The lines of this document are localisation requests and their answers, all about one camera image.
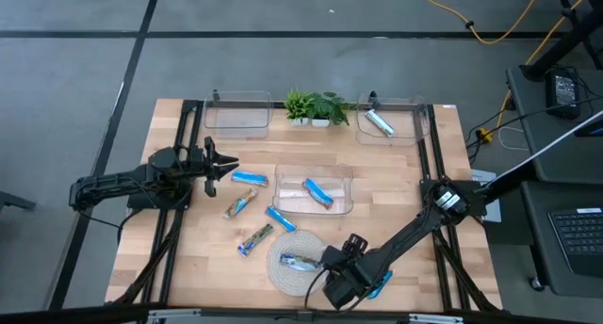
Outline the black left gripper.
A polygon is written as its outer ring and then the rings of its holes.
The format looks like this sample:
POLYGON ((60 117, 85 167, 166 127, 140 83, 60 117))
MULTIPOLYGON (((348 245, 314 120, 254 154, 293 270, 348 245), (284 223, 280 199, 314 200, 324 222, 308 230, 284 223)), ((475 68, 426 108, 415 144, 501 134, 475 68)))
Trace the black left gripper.
POLYGON ((204 177, 204 192, 209 197, 216 196, 214 183, 236 168, 236 157, 219 154, 212 137, 204 139, 204 147, 191 148, 189 159, 190 171, 195 177, 204 177))

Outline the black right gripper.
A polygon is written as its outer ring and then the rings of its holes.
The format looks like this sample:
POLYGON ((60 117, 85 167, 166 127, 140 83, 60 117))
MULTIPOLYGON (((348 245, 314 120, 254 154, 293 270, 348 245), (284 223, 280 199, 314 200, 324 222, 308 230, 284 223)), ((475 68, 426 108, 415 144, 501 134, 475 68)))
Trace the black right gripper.
POLYGON ((338 249, 327 246, 321 256, 325 279, 324 295, 339 310, 355 297, 363 296, 377 276, 377 265, 365 253, 368 242, 352 234, 338 249))

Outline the blue and red granola bar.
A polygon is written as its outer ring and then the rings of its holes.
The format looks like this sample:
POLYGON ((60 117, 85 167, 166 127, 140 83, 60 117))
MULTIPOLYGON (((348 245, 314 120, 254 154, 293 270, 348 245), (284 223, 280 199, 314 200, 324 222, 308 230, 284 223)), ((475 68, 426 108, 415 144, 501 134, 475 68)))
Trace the blue and red granola bar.
POLYGON ((316 272, 322 269, 322 264, 312 258, 293 253, 282 253, 279 263, 299 271, 316 272))

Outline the blue and brown granola bar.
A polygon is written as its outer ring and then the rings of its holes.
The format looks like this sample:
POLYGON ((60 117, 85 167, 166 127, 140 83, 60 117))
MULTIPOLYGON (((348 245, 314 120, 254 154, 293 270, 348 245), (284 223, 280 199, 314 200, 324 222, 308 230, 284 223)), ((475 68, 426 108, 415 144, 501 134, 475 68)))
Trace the blue and brown granola bar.
POLYGON ((231 219, 238 215, 258 194, 255 188, 250 188, 247 192, 239 196, 224 212, 226 219, 231 219))

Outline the blue granola bar brown end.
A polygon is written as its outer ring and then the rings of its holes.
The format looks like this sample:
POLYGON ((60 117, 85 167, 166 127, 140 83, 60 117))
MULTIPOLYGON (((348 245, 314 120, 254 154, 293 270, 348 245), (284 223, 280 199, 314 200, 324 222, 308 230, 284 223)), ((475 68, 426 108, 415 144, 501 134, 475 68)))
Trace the blue granola bar brown end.
POLYGON ((389 280, 391 279, 391 277, 393 276, 393 271, 392 270, 388 270, 383 278, 375 284, 374 288, 371 290, 371 292, 368 294, 367 298, 369 300, 374 300, 376 299, 381 292, 383 291, 383 288, 388 284, 389 280))

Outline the green granola bar purple end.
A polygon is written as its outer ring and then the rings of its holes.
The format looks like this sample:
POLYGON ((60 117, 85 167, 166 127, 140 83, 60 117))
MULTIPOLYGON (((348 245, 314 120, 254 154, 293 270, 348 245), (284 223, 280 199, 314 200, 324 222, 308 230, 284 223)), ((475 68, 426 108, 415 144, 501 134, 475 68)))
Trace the green granola bar purple end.
POLYGON ((263 241, 268 235, 272 233, 272 231, 272 225, 269 223, 266 224, 261 229, 256 231, 251 237, 249 237, 243 243, 238 245, 238 253, 243 257, 247 257, 261 241, 263 241))

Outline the round woven beige mat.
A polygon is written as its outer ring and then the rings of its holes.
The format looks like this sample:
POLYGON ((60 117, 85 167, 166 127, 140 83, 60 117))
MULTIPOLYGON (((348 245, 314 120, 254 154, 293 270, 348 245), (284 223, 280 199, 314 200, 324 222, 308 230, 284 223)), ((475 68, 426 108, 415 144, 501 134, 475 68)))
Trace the round woven beige mat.
POLYGON ((269 249, 267 270, 270 281, 282 293, 291 297, 303 297, 307 290, 310 293, 321 288, 326 279, 316 272, 299 271, 279 263, 282 253, 293 253, 320 261, 326 245, 316 235, 308 231, 298 230, 279 236, 269 249))

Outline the broad-leaf plant white pot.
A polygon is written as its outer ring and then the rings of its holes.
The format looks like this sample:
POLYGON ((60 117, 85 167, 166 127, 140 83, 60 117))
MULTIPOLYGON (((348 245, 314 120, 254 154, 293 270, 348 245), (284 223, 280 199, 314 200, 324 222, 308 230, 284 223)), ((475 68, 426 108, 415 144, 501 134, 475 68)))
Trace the broad-leaf plant white pot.
POLYGON ((350 125, 347 112, 354 109, 343 97, 334 92, 317 93, 309 95, 310 106, 308 118, 310 120, 327 120, 334 125, 345 123, 350 125))

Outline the black and grey boom pole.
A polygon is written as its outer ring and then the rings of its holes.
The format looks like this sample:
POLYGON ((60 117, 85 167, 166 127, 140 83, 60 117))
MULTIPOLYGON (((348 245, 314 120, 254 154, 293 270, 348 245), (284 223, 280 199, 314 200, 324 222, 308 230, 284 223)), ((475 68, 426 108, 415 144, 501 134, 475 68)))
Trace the black and grey boom pole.
POLYGON ((522 161, 521 163, 515 165, 511 169, 503 172, 494 180, 488 181, 485 185, 479 186, 472 190, 474 195, 480 195, 485 200, 494 200, 499 195, 503 194, 505 191, 511 189, 513 186, 521 183, 522 181, 529 180, 532 176, 533 172, 536 172, 536 168, 532 164, 533 160, 542 154, 548 152, 550 149, 555 147, 558 143, 562 142, 570 135, 574 134, 579 129, 584 128, 587 124, 592 123, 595 119, 603 117, 603 110, 600 110, 592 117, 588 118, 585 121, 582 121, 577 126, 573 127, 569 131, 565 132, 558 138, 552 140, 548 143, 544 148, 532 154, 530 157, 522 161))

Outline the black table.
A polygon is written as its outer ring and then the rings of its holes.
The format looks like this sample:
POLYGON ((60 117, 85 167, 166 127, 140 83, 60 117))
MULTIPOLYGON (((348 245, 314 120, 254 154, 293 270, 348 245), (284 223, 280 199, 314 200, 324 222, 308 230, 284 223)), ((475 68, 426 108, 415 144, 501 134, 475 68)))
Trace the black table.
POLYGON ((560 296, 603 299, 603 278, 578 275, 565 261, 548 213, 560 209, 602 208, 602 185, 525 182, 520 185, 533 244, 536 276, 543 287, 560 296))

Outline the black furniture leg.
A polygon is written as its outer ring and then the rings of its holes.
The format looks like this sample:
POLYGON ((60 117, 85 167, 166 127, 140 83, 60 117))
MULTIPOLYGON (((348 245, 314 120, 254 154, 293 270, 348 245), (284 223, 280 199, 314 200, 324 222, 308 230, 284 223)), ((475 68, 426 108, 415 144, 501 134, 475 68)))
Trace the black furniture leg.
POLYGON ((0 212, 5 207, 18 207, 24 210, 34 210, 36 203, 30 200, 9 194, 4 191, 0 191, 0 212))

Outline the black cart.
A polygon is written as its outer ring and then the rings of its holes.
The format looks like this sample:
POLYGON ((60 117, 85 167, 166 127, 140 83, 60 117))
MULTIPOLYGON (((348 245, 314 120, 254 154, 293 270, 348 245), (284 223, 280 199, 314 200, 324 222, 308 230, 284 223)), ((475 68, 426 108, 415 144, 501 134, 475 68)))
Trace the black cart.
MULTIPOLYGON (((546 84, 527 79, 518 67, 506 71, 524 135, 535 154, 552 140, 603 110, 603 71, 580 71, 591 93, 579 90, 580 116, 572 121, 549 115, 546 84)), ((603 117, 595 119, 533 160, 537 179, 550 183, 603 185, 603 117)))

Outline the black power adapter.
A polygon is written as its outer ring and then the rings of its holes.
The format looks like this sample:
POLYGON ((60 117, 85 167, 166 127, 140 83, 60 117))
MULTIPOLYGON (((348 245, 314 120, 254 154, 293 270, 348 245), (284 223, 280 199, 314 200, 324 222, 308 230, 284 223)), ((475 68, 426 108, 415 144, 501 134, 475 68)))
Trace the black power adapter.
POLYGON ((574 120, 580 116, 578 83, 566 69, 552 69, 545 77, 546 113, 574 120))

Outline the black stand leg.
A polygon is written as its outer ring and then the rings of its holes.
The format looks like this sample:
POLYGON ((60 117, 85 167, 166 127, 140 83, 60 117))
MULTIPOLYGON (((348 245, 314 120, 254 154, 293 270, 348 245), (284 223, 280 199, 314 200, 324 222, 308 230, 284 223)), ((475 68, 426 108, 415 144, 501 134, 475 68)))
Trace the black stand leg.
POLYGON ((578 0, 575 4, 570 4, 569 0, 560 0, 560 2, 562 4, 561 19, 549 31, 546 38, 530 56, 527 64, 520 66, 522 74, 530 81, 541 81, 547 72, 579 44, 584 46, 595 68, 603 71, 603 63, 599 59, 599 53, 595 50, 590 40, 590 35, 603 26, 603 0, 578 0), (577 7, 584 1, 590 4, 592 10, 579 19, 577 7), (548 51, 544 52, 535 61, 532 61, 565 19, 570 22, 571 29, 565 32, 560 40, 548 51))

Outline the black frame bar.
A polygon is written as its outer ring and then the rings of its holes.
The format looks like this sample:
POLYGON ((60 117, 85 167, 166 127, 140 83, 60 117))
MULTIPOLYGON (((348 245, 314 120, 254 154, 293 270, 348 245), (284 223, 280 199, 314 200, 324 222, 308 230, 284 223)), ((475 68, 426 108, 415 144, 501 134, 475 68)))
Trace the black frame bar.
POLYGON ((0 324, 123 324, 146 321, 148 313, 161 309, 201 309, 200 316, 195 317, 241 317, 272 318, 274 320, 289 319, 300 323, 313 323, 318 320, 392 320, 401 324, 409 324, 409 314, 432 314, 459 316, 464 324, 588 324, 573 320, 561 320, 533 316, 518 316, 506 312, 479 312, 452 309, 441 313, 420 312, 375 312, 375 311, 319 311, 294 309, 244 309, 244 308, 178 308, 168 307, 162 303, 142 304, 109 304, 97 307, 68 308, 44 310, 14 314, 0 314, 0 324))

